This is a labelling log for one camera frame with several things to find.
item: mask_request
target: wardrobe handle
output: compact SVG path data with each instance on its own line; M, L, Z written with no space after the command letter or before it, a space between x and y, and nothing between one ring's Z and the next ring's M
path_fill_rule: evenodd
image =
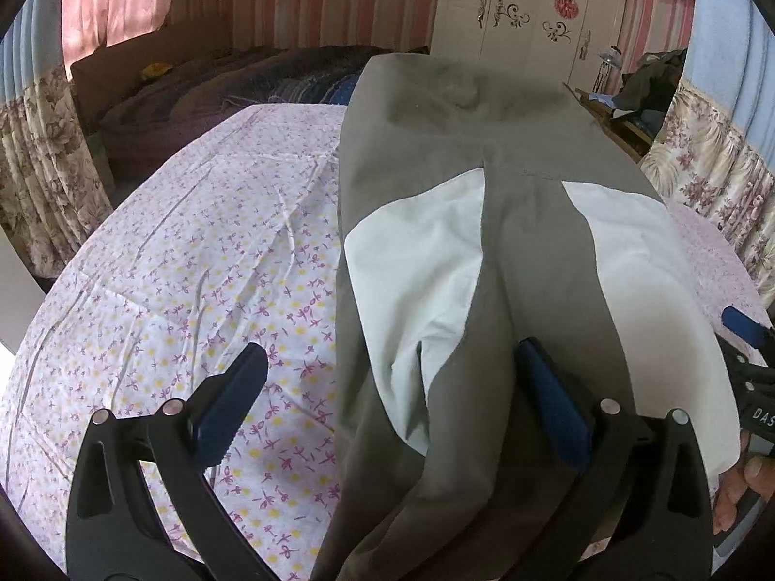
M480 0L481 4L479 5L479 15L477 16L477 21L479 22L479 28L484 28L484 15L487 13L487 0Z
M503 0L497 0L497 8L495 9L495 14L493 15L493 19L495 19L495 23L492 24L493 26L497 26L501 23L501 15L505 13L505 8L503 7Z
M584 39L584 43L581 45L581 50L579 51L579 60L580 61L586 61L587 60L587 52L589 52L589 44L592 41L592 31L587 30L587 38Z

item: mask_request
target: floral bedsheet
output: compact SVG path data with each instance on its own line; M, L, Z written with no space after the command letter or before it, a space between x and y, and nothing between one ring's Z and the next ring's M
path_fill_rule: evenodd
M256 341L269 380L206 475L282 580L309 577L340 493L332 419L343 116L324 105L243 110L170 159L57 280L0 402L0 483L60 566L90 414L130 417L185 399ZM726 304L767 321L722 236L671 208L714 326ZM152 466L146 479L176 548L195 555Z

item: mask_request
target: red flower sticker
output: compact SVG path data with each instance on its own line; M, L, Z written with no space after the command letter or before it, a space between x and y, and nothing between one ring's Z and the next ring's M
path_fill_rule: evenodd
M555 0L554 10L563 19L576 19L579 15L579 5L575 0Z

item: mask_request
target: human hand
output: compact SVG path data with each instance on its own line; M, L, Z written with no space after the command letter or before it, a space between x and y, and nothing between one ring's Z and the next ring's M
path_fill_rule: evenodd
M713 510L713 533L728 531L735 524L737 503L750 487L767 502L775 493L775 461L763 456L745 460L751 435L740 433L740 460L721 475L716 506Z

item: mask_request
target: white wardrobe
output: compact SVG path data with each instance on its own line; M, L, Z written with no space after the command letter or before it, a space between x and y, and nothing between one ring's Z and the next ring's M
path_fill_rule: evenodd
M482 60L591 91L625 0L439 0L431 53Z

